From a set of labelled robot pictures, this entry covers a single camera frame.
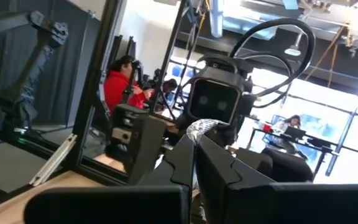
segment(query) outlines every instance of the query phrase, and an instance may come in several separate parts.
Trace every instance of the floor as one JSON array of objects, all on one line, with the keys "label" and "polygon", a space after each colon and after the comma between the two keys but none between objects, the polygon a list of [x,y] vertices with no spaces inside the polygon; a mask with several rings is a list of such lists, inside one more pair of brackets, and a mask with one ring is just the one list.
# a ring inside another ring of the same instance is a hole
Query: floor
[{"label": "floor", "polygon": [[[65,129],[44,134],[44,137],[61,144],[69,134],[71,129]],[[103,153],[103,146],[92,137],[88,137],[86,148],[89,157],[97,157]],[[28,184],[45,162],[22,149],[0,143],[0,189],[11,192]]]}]

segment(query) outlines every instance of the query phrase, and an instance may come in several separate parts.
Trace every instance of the woman in red jacket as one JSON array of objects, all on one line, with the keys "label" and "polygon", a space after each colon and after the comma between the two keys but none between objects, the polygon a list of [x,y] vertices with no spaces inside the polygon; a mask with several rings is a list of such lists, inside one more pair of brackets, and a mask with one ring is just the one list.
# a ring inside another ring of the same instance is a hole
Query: woman in red jacket
[{"label": "woman in red jacket", "polygon": [[[104,97],[106,104],[112,113],[114,107],[122,103],[123,94],[129,84],[132,73],[132,62],[134,58],[125,55],[115,61],[110,67],[108,79],[104,82]],[[148,100],[153,90],[143,91],[137,85],[134,86],[134,94],[129,98],[128,104],[143,108],[143,102]]]}]

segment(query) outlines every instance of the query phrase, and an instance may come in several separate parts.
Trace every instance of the red hoodie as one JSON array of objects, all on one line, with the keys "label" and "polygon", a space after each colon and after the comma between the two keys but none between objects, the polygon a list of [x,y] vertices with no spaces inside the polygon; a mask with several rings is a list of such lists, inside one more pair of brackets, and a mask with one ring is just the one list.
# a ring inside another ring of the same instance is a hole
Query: red hoodie
[{"label": "red hoodie", "polygon": [[[104,97],[106,104],[112,113],[115,106],[122,103],[124,91],[129,84],[129,79],[121,72],[110,72],[109,78],[104,82]],[[143,109],[143,102],[146,96],[143,93],[133,95],[129,98],[128,104]]]}]

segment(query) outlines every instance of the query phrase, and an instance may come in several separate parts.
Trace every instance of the laptop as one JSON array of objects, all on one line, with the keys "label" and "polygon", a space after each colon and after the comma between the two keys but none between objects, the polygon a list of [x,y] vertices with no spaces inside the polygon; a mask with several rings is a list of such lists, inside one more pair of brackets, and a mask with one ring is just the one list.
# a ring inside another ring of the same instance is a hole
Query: laptop
[{"label": "laptop", "polygon": [[291,126],[287,127],[287,130],[285,130],[284,135],[291,136],[293,139],[302,139],[303,136],[305,136],[306,131],[298,128],[294,128]]}]

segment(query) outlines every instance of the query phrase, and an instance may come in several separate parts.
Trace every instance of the black hair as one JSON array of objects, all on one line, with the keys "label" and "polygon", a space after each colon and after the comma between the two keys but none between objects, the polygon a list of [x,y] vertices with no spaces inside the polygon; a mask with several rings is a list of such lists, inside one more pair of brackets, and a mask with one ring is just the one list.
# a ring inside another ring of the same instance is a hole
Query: black hair
[{"label": "black hair", "polygon": [[132,63],[133,61],[134,61],[134,58],[132,56],[124,55],[119,60],[116,60],[115,62],[113,62],[110,65],[109,70],[115,71],[115,72],[120,72],[123,65]]},{"label": "black hair", "polygon": [[171,78],[170,80],[165,81],[163,85],[168,85],[169,87],[176,89],[178,87],[178,82],[174,78]]},{"label": "black hair", "polygon": [[283,120],[284,123],[291,123],[292,119],[297,119],[299,121],[299,126],[301,125],[301,116],[293,115],[290,118]]}]

